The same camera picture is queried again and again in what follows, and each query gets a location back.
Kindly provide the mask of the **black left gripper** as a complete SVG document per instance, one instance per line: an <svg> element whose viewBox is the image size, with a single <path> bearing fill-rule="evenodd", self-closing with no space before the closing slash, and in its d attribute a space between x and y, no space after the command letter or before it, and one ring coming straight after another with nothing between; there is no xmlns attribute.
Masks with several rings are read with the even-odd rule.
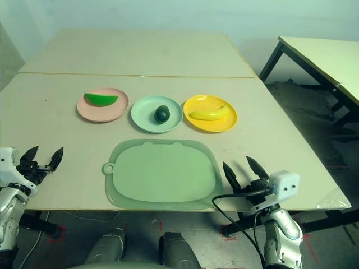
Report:
<svg viewBox="0 0 359 269"><path fill-rule="evenodd" d="M58 149L52 156L49 165L38 165L34 157L39 146L27 150L20 158L20 164L16 167L17 171L28 181L34 184L41 184L48 173L55 171L62 161L64 148Z"/></svg>

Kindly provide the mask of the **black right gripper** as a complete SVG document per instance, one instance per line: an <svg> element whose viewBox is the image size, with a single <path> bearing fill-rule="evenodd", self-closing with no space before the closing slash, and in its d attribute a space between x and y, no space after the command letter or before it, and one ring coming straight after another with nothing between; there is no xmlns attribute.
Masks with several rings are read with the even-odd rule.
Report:
<svg viewBox="0 0 359 269"><path fill-rule="evenodd" d="M247 196L246 199L251 202L255 210L259 209L259 204L266 201L266 196L273 194L273 186L269 183L269 175L264 168L253 158L246 156L247 162L251 170L259 179L253 180L244 188L240 187L233 170L223 162L223 170L225 177L230 184L233 193L254 193L252 196Z"/></svg>

